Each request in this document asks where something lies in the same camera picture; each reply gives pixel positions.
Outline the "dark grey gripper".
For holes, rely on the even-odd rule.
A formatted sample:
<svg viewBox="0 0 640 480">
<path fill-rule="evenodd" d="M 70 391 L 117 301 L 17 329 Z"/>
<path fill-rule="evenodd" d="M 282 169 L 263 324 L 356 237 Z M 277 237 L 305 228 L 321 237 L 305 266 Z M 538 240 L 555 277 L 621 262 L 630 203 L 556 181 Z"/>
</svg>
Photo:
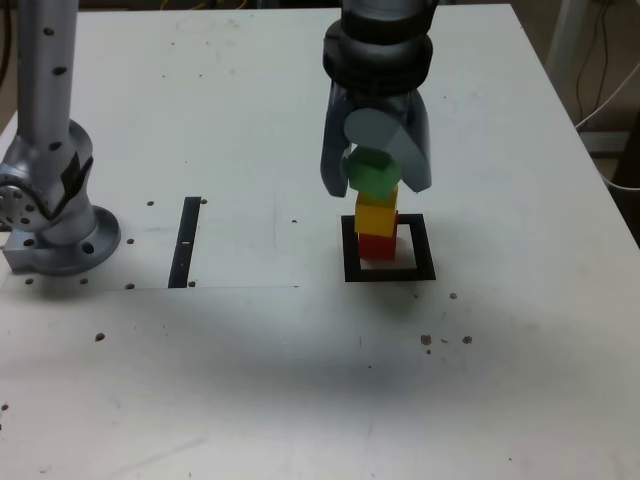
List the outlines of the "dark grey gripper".
<svg viewBox="0 0 640 480">
<path fill-rule="evenodd" d="M 323 184 L 333 197 L 346 195 L 345 152 L 351 143 L 388 154 L 413 192 L 431 187 L 429 121 L 419 93 L 367 96 L 333 82 L 320 159 Z"/>
</svg>

